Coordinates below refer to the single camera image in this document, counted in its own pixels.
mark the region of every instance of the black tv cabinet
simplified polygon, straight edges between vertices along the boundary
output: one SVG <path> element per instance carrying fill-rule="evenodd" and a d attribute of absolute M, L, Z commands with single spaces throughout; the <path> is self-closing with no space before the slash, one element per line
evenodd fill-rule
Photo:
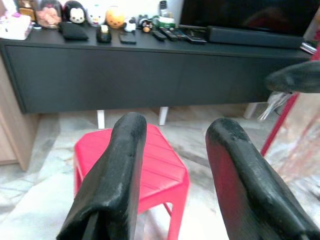
<path fill-rule="evenodd" d="M 0 40 L 23 113 L 264 102 L 264 78 L 307 61 L 298 49 L 160 42 L 136 31 L 136 45 L 66 41 L 56 30 L 33 30 L 25 41 Z"/>

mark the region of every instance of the orange plush toy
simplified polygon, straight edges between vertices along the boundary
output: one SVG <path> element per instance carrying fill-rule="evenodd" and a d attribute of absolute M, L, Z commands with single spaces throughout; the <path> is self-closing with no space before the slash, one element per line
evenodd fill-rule
<path fill-rule="evenodd" d="M 111 6 L 106 12 L 105 20 L 111 28 L 121 28 L 125 23 L 125 14 L 117 6 Z"/>

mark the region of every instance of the toy figure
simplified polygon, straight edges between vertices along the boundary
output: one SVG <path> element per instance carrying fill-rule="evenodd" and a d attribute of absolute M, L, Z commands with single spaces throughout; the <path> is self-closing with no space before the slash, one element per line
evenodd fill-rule
<path fill-rule="evenodd" d="M 142 21 L 141 27 L 144 33 L 150 33 L 154 25 L 151 19 L 145 19 Z"/>
<path fill-rule="evenodd" d="M 105 20 L 111 28 L 118 29 L 124 25 L 125 14 L 117 6 L 111 6 L 106 12 Z"/>
<path fill-rule="evenodd" d="M 78 1 L 67 1 L 64 5 L 63 13 L 65 20 L 74 24 L 82 24 L 86 20 L 85 9 Z"/>
<path fill-rule="evenodd" d="M 128 18 L 126 19 L 124 25 L 124 30 L 128 33 L 131 33 L 133 31 L 136 30 L 136 27 L 137 27 L 137 20 L 135 17 L 131 17 L 131 18 Z"/>
<path fill-rule="evenodd" d="M 37 22 L 43 27 L 56 29 L 61 22 L 61 4 L 57 0 L 42 0 L 36 11 Z"/>
<path fill-rule="evenodd" d="M 97 27 L 105 22 L 106 10 L 103 6 L 96 3 L 88 7 L 86 19 L 91 26 Z"/>

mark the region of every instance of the small figurine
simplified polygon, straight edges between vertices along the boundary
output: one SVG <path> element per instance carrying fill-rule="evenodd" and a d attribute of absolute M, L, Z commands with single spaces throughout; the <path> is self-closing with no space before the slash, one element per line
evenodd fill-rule
<path fill-rule="evenodd" d="M 118 29 L 124 25 L 125 14 L 117 6 L 111 6 L 106 12 L 106 22 L 111 28 Z"/>
<path fill-rule="evenodd" d="M 124 30 L 128 33 L 131 33 L 136 30 L 137 20 L 135 17 L 127 18 L 124 25 Z"/>
<path fill-rule="evenodd" d="M 90 5 L 86 11 L 86 20 L 91 26 L 98 27 L 105 23 L 106 10 L 98 3 Z"/>
<path fill-rule="evenodd" d="M 64 18 L 74 24 L 82 24 L 85 18 L 85 9 L 78 1 L 67 1 L 63 8 Z"/>
<path fill-rule="evenodd" d="M 142 31 L 144 33 L 150 33 L 154 24 L 152 23 L 151 19 L 145 19 L 141 22 Z"/>

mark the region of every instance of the wooden cabinet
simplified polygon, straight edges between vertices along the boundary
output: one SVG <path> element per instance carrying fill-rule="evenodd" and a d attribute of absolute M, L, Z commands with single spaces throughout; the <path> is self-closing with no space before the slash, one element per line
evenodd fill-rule
<path fill-rule="evenodd" d="M 21 113 L 0 59 L 0 165 L 19 163 L 27 170 L 37 126 L 37 115 Z"/>

